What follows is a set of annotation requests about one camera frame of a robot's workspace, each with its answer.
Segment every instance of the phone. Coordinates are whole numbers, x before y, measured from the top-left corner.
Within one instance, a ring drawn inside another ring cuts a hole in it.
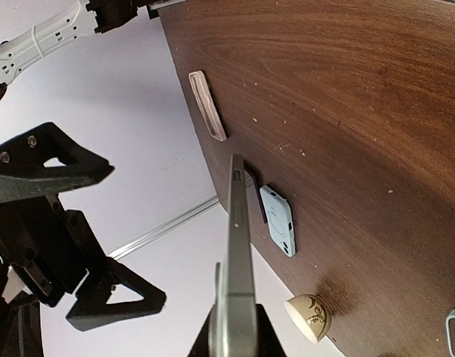
[[[269,186],[260,188],[260,196],[272,240],[287,257],[293,257],[296,249],[294,221],[290,205],[286,199]]]

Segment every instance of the white wall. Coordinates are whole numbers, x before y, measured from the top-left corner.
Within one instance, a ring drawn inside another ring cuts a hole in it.
[[[227,220],[218,206],[122,261],[167,293],[167,304],[159,315],[78,332],[64,319],[72,297],[55,309],[44,307],[46,355],[187,356],[214,302],[214,268],[226,252]],[[257,299],[266,308],[287,356],[343,357],[330,340],[314,346],[302,336],[283,307],[290,291],[255,249],[253,256]]]
[[[73,0],[0,1],[0,43]],[[110,160],[103,183],[63,193],[108,253],[214,195],[158,20],[80,39],[24,72],[0,102],[0,144],[53,121]]]

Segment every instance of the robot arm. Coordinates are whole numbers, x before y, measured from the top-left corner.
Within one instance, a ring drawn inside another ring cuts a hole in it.
[[[55,50],[96,33],[105,33],[137,16],[147,7],[150,18],[158,9],[184,0],[76,0],[68,9],[0,45],[0,100],[6,88],[28,67]]]
[[[10,85],[50,53],[81,36],[95,34],[97,20],[95,12],[87,10],[88,3],[78,0],[67,10],[0,45],[0,83]]]
[[[65,166],[45,167],[52,158]],[[84,214],[66,210],[58,199],[59,193],[100,183],[113,170],[53,123],[0,145],[0,357],[14,356],[4,353],[15,345],[8,331],[21,325],[15,314],[28,301],[21,301],[18,289],[11,292],[14,299],[5,294],[12,271],[31,291],[31,303],[55,307],[74,293],[66,319],[80,331],[162,310],[166,294],[107,257]],[[120,284],[143,299],[107,304]]]

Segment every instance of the beige paper cup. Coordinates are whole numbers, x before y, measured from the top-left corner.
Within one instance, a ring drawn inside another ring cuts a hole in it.
[[[318,295],[295,296],[284,307],[295,326],[313,344],[318,344],[332,325],[332,310]]]

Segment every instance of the wooden table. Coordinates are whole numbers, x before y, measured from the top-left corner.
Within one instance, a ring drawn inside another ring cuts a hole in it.
[[[253,241],[295,294],[334,309],[348,357],[446,356],[455,307],[455,4],[187,0],[161,18],[225,205],[243,154],[294,212],[287,258]],[[203,70],[229,138],[213,140]]]

